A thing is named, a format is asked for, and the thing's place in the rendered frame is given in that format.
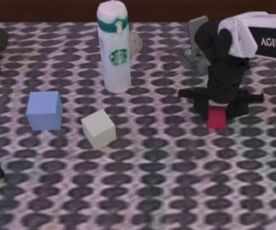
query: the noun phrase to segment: patterned surface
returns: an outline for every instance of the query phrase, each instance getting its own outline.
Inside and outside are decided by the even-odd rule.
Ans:
[[[213,131],[176,98],[206,79],[178,61],[186,23],[133,25],[143,48],[121,95],[104,90],[94,23],[1,26],[0,230],[276,230],[276,63],[253,60],[243,81],[265,103]],[[60,131],[28,126],[44,90],[61,93]],[[118,140],[94,151],[80,119],[102,108]]]

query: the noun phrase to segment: starbucks logo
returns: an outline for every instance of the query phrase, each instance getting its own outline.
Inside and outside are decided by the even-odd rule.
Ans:
[[[109,55],[109,60],[114,66],[119,66],[126,63],[127,57],[127,49],[116,49]]]

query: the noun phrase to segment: brown wall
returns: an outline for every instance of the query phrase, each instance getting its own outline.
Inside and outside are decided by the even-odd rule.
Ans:
[[[104,0],[0,0],[0,22],[94,22]],[[223,19],[248,11],[276,13],[276,0],[123,0],[132,22]]]

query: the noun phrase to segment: red block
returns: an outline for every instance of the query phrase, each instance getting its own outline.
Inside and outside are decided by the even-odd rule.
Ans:
[[[209,106],[207,128],[223,129],[225,127],[226,114],[225,107]]]

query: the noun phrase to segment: water bottle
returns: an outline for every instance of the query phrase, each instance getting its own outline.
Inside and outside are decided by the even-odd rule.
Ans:
[[[97,9],[98,36],[105,88],[126,92],[131,86],[128,14],[120,1],[102,2]]]

